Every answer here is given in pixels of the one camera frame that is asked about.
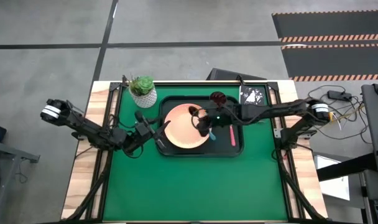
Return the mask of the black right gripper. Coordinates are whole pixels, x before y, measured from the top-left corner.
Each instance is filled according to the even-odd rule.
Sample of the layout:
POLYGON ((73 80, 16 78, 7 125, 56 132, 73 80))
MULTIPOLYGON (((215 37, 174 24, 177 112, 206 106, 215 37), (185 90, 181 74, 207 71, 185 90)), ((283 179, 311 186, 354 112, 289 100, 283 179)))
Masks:
POLYGON ((227 126, 228 112, 224 108, 210 108, 206 109, 206 116, 204 119, 199 119, 196 125, 201 137, 206 137, 210 133, 212 127, 227 126))

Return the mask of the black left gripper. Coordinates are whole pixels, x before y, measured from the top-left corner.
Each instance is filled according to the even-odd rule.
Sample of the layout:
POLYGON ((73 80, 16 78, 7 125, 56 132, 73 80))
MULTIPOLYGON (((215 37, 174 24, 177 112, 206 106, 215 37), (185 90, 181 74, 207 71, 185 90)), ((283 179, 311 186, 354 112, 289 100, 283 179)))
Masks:
MULTIPOLYGON (((126 137, 126 152, 134 152, 151 138, 161 138, 165 128, 170 124, 170 121, 166 121, 155 131, 151 126, 157 123, 160 117, 149 119, 146 118, 141 111, 136 111, 134 116, 137 123, 134 125, 134 131, 130 132, 126 137)), ((156 145, 160 150, 166 149, 161 139, 156 140, 156 145)))

